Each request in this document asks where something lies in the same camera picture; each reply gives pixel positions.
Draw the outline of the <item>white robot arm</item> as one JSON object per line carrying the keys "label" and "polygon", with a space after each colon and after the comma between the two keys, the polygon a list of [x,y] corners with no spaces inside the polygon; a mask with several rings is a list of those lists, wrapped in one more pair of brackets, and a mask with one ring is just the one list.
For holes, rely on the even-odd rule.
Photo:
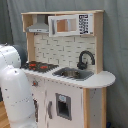
{"label": "white robot arm", "polygon": [[27,57],[18,45],[0,45],[0,89],[11,128],[37,128],[35,107],[26,74]]}

